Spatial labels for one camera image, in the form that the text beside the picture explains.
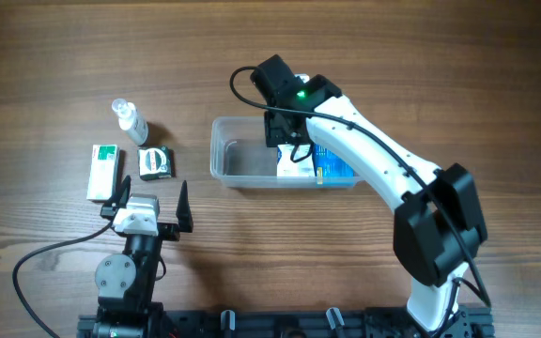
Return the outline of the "blue lozenge box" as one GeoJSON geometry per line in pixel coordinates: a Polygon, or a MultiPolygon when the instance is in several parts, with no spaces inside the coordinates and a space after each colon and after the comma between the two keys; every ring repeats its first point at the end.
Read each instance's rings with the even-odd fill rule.
{"type": "Polygon", "coordinates": [[[353,169],[324,146],[315,145],[313,154],[317,185],[322,187],[353,187],[353,169]]]}

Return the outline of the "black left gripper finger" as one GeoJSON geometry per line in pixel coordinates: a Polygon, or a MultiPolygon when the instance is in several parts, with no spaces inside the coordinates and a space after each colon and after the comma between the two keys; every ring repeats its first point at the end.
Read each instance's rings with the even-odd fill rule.
{"type": "Polygon", "coordinates": [[[107,208],[124,208],[131,193],[131,177],[125,176],[112,196],[104,203],[107,208]]]}
{"type": "Polygon", "coordinates": [[[178,219],[179,231],[185,233],[192,233],[193,215],[189,204],[188,185],[186,180],[184,180],[181,185],[178,205],[176,209],[176,217],[178,219]]]}

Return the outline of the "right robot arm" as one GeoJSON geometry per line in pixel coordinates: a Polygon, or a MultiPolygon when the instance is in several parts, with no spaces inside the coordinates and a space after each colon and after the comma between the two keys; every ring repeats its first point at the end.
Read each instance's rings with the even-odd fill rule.
{"type": "Polygon", "coordinates": [[[394,214],[394,253],[411,277],[406,313],[426,337],[453,327],[459,288],[490,304],[474,263],[487,227],[471,173],[455,163],[441,169],[399,145],[369,122],[327,78],[308,81],[287,71],[251,76],[263,97],[269,144],[323,146],[348,164],[394,214]]]}

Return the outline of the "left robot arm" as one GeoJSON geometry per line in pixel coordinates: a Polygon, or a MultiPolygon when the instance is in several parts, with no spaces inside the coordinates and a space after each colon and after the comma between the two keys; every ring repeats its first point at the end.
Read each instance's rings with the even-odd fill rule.
{"type": "Polygon", "coordinates": [[[155,195],[131,192],[131,179],[103,203],[100,215],[125,239],[121,253],[102,259],[95,272],[98,311],[94,323],[85,328],[89,337],[163,337],[172,330],[163,305],[152,300],[160,279],[162,244],[178,241],[193,231],[188,185],[181,184],[176,209],[177,221],[159,220],[160,203],[155,195]]]}

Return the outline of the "white plaster box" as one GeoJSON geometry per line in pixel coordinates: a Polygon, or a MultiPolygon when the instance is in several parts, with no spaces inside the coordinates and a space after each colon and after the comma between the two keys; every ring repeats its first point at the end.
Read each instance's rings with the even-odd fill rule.
{"type": "Polygon", "coordinates": [[[314,177],[315,168],[311,145],[279,145],[276,175],[278,177],[314,177]]]}

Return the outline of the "green balm box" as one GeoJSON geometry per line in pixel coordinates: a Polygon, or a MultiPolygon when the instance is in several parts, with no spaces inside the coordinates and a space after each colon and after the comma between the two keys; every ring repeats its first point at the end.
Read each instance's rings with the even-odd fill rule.
{"type": "Polygon", "coordinates": [[[167,146],[139,148],[138,172],[139,177],[144,181],[173,177],[171,150],[167,146]]]}

